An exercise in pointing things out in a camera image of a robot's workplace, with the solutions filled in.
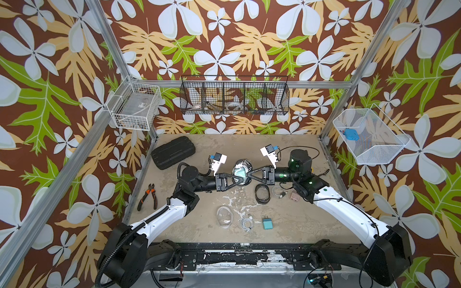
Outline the green charger plug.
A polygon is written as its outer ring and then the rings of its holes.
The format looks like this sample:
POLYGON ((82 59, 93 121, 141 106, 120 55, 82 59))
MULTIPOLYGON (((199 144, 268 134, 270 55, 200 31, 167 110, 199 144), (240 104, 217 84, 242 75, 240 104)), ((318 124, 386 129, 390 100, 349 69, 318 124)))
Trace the green charger plug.
POLYGON ((245 170, 241 170, 241 169, 240 170, 234 170, 233 175, 235 177, 238 177, 242 181, 244 181, 246 179, 246 171, 245 170))

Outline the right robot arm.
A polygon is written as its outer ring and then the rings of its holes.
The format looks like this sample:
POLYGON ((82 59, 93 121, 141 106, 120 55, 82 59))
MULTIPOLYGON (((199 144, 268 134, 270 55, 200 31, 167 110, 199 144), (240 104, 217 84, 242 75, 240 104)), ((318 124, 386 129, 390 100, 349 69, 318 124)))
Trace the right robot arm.
POLYGON ((279 158, 272 145, 261 148, 261 153, 271 162, 263 168, 262 183, 292 183, 301 198, 328 212, 360 240, 359 244, 317 242, 312 251, 319 262, 359 269, 382 286, 393 284, 411 266, 408 232, 399 224, 377 220, 342 197, 312 172, 312 158, 306 150, 291 151, 286 167, 277 166, 279 158))

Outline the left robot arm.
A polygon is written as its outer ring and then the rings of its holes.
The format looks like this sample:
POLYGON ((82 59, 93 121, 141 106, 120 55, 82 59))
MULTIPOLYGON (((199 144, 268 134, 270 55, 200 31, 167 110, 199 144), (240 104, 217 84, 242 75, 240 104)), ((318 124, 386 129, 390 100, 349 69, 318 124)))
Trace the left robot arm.
POLYGON ((199 202, 199 192, 225 192, 242 182, 243 178, 232 174, 206 176, 194 166, 180 169, 174 192, 166 205, 139 222, 131 225, 121 223, 112 231, 97 263, 95 287, 108 288, 116 284, 130 288, 145 271, 168 264, 178 246, 164 241, 151 247, 151 243, 169 226, 194 210, 199 202))

